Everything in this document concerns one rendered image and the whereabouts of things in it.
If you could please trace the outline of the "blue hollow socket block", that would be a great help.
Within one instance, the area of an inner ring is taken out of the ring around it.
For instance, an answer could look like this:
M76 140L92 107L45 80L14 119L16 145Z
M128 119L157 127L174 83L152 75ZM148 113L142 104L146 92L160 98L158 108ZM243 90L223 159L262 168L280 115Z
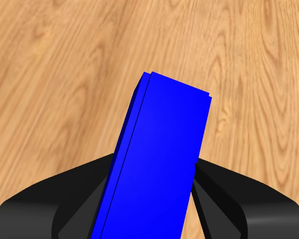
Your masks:
M91 239L180 239L210 104L205 91L143 73Z

